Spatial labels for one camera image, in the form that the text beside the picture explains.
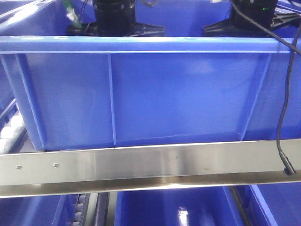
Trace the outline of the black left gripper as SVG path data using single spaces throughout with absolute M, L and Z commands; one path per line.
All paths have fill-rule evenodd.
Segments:
M 84 13 L 87 1 L 83 3 L 77 15 L 71 1 L 65 1 L 67 17 L 71 25 L 66 28 L 68 36 L 91 37 L 163 37 L 162 26 L 143 24 L 136 21 L 134 0 L 94 0 L 92 1 L 95 22 L 82 23 L 80 16 Z

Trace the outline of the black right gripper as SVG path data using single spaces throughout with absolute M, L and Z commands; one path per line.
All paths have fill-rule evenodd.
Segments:
M 277 0 L 233 0 L 227 19 L 203 27 L 204 37 L 268 37 L 259 28 L 274 32 L 301 25 L 298 13 L 277 13 Z

